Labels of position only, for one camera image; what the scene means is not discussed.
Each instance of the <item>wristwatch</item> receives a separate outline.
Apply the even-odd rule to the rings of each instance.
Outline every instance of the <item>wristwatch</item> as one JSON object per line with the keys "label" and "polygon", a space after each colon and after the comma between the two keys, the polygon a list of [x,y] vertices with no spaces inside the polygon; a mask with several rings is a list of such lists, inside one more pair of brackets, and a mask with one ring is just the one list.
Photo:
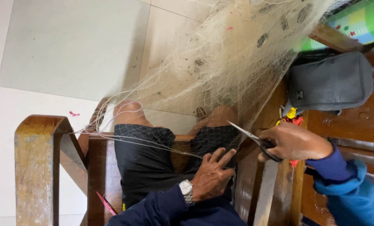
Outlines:
{"label": "wristwatch", "polygon": [[195,205],[193,200],[193,184],[190,183],[188,180],[182,181],[179,184],[181,193],[184,195],[184,199],[187,203],[187,206]]}

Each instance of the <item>fishing net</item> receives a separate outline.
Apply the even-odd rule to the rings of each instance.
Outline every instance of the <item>fishing net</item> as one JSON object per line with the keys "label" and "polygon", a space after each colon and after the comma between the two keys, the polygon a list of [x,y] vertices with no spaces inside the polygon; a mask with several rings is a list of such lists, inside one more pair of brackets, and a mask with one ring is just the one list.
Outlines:
{"label": "fishing net", "polygon": [[[197,116],[202,108],[216,124],[217,119],[235,114],[234,121],[249,130],[288,67],[295,59],[293,50],[320,22],[333,0],[199,0],[203,23],[174,40],[174,50],[159,65],[148,69],[140,82],[112,96],[109,105],[117,117],[140,117],[155,110],[149,123],[166,120],[167,112]],[[112,121],[111,111],[101,111]],[[174,123],[185,134],[212,130],[200,121],[178,120]],[[157,128],[143,127],[144,133],[155,134]],[[124,140],[122,137],[105,136]],[[171,133],[162,134],[174,139]],[[144,138],[134,137],[136,144]],[[232,142],[238,146],[241,137]],[[155,144],[146,139],[145,145]],[[174,146],[160,148],[180,152]],[[202,157],[204,153],[182,152]]]}

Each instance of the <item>black shorts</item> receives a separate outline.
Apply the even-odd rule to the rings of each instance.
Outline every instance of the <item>black shorts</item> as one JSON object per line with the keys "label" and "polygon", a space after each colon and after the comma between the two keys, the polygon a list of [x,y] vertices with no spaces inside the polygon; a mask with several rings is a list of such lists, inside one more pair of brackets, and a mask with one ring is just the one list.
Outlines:
{"label": "black shorts", "polygon": [[[114,142],[119,167],[122,201],[125,208],[143,200],[150,191],[166,191],[176,183],[191,180],[200,168],[202,159],[190,157],[183,174],[174,172],[170,151],[175,139],[166,128],[135,124],[119,124],[114,127]],[[238,131],[232,126],[202,127],[190,141],[192,153],[204,156],[218,148],[236,148]],[[228,167],[234,167],[233,160]],[[231,200],[231,181],[224,195]]]}

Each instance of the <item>white fishing net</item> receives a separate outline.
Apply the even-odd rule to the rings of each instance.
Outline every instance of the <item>white fishing net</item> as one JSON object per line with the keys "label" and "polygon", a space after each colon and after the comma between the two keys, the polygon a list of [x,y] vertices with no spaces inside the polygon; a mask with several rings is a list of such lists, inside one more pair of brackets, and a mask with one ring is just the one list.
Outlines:
{"label": "white fishing net", "polygon": [[[334,2],[267,0],[252,5],[250,0],[198,1],[202,8],[197,12],[202,12],[203,23],[193,31],[185,31],[190,38],[177,43],[172,54],[158,67],[149,69],[138,84],[108,100],[106,104],[118,105],[114,115],[129,116],[139,109],[124,113],[129,109],[126,105],[141,106],[138,112],[142,108],[163,112],[150,117],[149,123],[155,124],[164,120],[166,112],[196,116],[197,108],[201,107],[215,120],[222,116],[212,113],[213,110],[228,106],[237,112],[236,122],[250,129],[295,59],[297,53],[292,48],[314,29]],[[177,124],[186,131],[193,129],[192,135],[202,125],[203,130],[208,129],[205,123],[198,128],[190,121]],[[147,133],[152,130],[151,127],[144,129]],[[136,144],[140,144],[138,139],[135,138]],[[161,148],[179,152],[173,147]],[[202,153],[189,154],[202,156]]]}

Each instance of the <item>white tile floor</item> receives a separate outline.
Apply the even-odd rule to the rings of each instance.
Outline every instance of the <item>white tile floor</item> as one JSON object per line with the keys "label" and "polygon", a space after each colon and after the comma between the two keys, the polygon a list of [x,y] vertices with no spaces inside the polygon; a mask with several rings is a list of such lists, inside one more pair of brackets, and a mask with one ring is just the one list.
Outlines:
{"label": "white tile floor", "polygon": [[[150,58],[170,51],[155,41],[145,44],[146,39],[155,40],[146,35],[148,24],[152,34],[158,34],[169,29],[157,20],[161,14],[179,26],[186,19],[198,23],[193,11],[186,10],[194,4],[188,0],[109,0],[105,4],[0,0],[0,225],[15,225],[13,138],[19,123],[31,114],[59,115],[67,116],[74,130],[81,129],[97,100],[137,82]],[[80,116],[72,117],[69,111]],[[155,126],[176,134],[187,133],[186,125],[198,120],[156,110],[145,113]],[[60,225],[79,225],[86,197],[62,167],[59,198]]]}

